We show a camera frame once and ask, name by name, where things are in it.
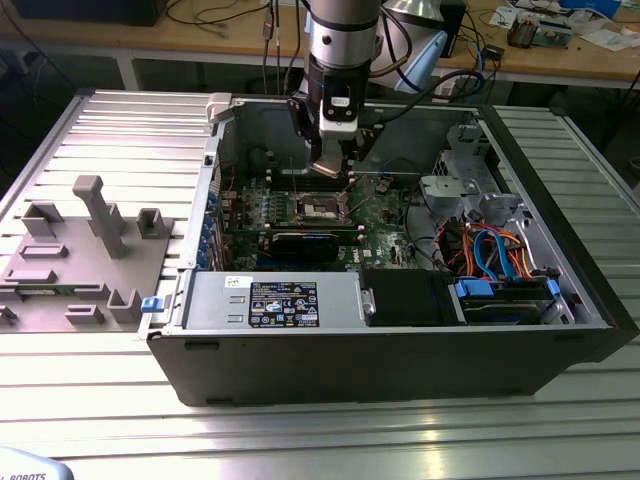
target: floor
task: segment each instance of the floor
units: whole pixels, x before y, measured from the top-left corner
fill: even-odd
[[[115,62],[111,59],[54,56],[52,60],[79,88],[122,88]],[[31,65],[26,76],[5,69],[0,79],[1,192],[11,185],[73,95],[71,88],[43,58],[34,54],[27,61]],[[4,66],[3,63],[0,57],[0,66]],[[146,90],[263,93],[262,71],[257,66],[139,60],[137,69]],[[271,92],[275,93],[275,69],[270,69],[268,75]],[[616,91],[578,87],[562,90],[520,84],[508,95],[510,87],[510,84],[497,82],[489,103],[503,103],[508,97],[512,105],[562,108],[596,145],[600,145],[603,132],[616,114]],[[382,87],[374,88],[372,94],[382,98],[397,97]],[[486,95],[479,97],[471,102],[488,101]],[[629,166],[629,159],[640,154],[638,131],[640,113],[636,109],[604,150],[605,157],[632,187],[640,181],[640,172]]]

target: blue cable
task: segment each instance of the blue cable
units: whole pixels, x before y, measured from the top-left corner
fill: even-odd
[[[473,256],[476,259],[476,264],[478,265],[480,270],[491,277],[491,280],[493,280],[494,282],[498,281],[498,276],[487,268],[487,266],[482,261],[482,257],[480,254],[480,241],[482,240],[482,238],[489,234],[493,235],[496,239],[498,256],[500,257],[500,265],[502,265],[502,271],[509,278],[517,278],[516,272],[513,270],[513,267],[509,263],[509,260],[507,260],[507,249],[504,247],[504,241],[502,240],[502,237],[498,233],[491,230],[481,230],[480,232],[478,232],[475,240],[473,241]]]
[[[476,54],[478,55],[478,65],[480,66],[480,71],[481,72],[484,71],[484,58],[482,57],[482,51],[480,51],[480,47],[476,42],[474,42],[471,39],[465,38],[464,40],[466,40],[467,43],[470,43],[475,47]]]

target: power supply label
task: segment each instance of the power supply label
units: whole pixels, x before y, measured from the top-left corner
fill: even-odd
[[[315,282],[251,284],[249,325],[253,328],[319,327]]]

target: electronic device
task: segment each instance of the electronic device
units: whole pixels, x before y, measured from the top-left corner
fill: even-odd
[[[441,57],[450,58],[453,54],[458,32],[460,31],[460,25],[462,25],[464,12],[466,12],[466,10],[467,5],[464,0],[441,0],[440,12],[444,19],[443,30],[447,33],[447,41],[440,55]]]
[[[167,0],[13,0],[22,18],[122,23],[152,27]]]
[[[179,278],[142,303],[183,403],[530,395],[637,335],[534,169],[564,128],[550,112],[416,106],[331,178],[289,108],[210,99]]]
[[[567,48],[572,36],[571,27],[563,18],[522,11],[507,32],[507,42],[519,48],[531,45]]]

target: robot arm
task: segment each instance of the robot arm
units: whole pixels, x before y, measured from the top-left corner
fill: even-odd
[[[435,7],[432,2],[409,2],[408,5],[413,9],[416,6],[414,3],[421,4],[420,12],[435,16],[435,20],[430,20],[434,30],[425,29],[424,16],[407,11],[404,5],[407,2],[404,0],[393,2],[389,8],[394,15],[401,17],[403,23],[408,20],[411,24],[412,20],[419,20],[412,36],[414,32],[419,32],[418,38],[420,33],[426,33],[427,38],[433,37],[433,32],[441,35],[436,48],[433,48],[433,42],[429,44],[430,53],[427,56],[430,60],[426,66],[424,51],[418,51],[415,57],[420,64],[420,76],[426,79],[440,55],[446,34],[438,31],[442,25],[439,2],[435,3]],[[292,97],[289,107],[297,134],[307,142],[310,166],[323,174],[338,177],[366,157],[384,129],[382,124],[362,127],[358,122],[369,79],[376,77],[379,83],[396,86],[396,89],[402,82],[397,84],[398,75],[395,67],[390,68],[393,63],[384,45],[384,35],[379,33],[381,0],[312,0],[310,7],[307,92],[299,92]],[[396,51],[404,49],[411,53],[411,41],[405,41],[404,44],[400,44],[399,40],[396,42]],[[374,61],[384,65],[372,71]],[[338,142],[341,157],[324,151],[323,145],[329,141]]]

